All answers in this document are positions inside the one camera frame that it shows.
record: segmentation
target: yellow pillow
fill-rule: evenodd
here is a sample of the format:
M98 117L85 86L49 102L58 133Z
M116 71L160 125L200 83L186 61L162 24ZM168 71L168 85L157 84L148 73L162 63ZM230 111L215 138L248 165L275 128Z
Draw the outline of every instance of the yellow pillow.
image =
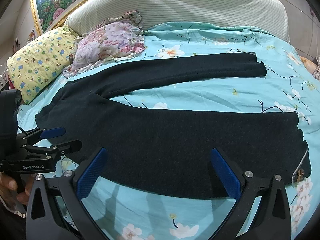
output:
M12 84L28 105L68 65L76 33L67 26L51 30L17 51L7 61Z

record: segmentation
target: blue gripper pad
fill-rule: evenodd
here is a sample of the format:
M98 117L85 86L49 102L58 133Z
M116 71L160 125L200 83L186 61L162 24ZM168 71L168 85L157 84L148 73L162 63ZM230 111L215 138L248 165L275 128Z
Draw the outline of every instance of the blue gripper pad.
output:
M241 197L240 181L216 148L211 151L210 160L229 197L238 201Z
M66 130L63 127L59 127L59 128L53 128L53 129L48 129L48 130L44 130L40 137L42 139L51 139L51 138L55 138L58 136L62 136L66 133Z
M78 168L81 169L80 166L86 164L86 162L90 162L89 165L87 165L87 168L80 174L80 177L78 179L76 178L76 195L79 200L89 196L93 185L97 181L99 174L107 162L107 150L105 148L100 148L93 154L93 159L90 158L89 160L84 161Z

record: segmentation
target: headboard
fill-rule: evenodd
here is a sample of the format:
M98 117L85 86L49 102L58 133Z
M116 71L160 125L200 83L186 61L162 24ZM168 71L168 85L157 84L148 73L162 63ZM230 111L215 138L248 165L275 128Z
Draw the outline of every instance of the headboard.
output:
M102 20L138 10L143 29L164 22L255 26L289 42L288 17L278 0L89 0L65 21L79 35Z

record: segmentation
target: metal screw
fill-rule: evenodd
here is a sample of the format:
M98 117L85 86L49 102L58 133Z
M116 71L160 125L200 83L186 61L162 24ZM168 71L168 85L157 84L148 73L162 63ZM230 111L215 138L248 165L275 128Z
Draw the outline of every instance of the metal screw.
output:
M246 177L248 177L248 178L252 178L252 177L253 177L253 173L252 173L251 171L246 171L244 174L245 174Z
M68 170L68 171L65 171L65 173L63 173L63 175L65 177L70 177L72 175L73 171L72 170Z
M282 178L281 178L280 175L277 174L277 175L275 176L275 179L276 179L277 181L281 181Z
M36 176L36 180L41 180L43 178L43 175L42 174L38 174L37 176Z

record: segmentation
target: floral pillow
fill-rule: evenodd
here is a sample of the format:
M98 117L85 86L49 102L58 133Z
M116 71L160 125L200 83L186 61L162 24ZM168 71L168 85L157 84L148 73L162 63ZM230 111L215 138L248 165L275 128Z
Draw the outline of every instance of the floral pillow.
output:
M137 14L140 15L136 11L130 12L129 16L134 18L122 17L118 22L108 19L103 23L112 23L93 28L79 42L73 63L63 69L63 75L69 78L108 61L129 59L142 52L144 37L140 29L141 18Z
M21 90L27 105L70 64L75 39L73 30L59 27L39 36L8 59L9 78Z

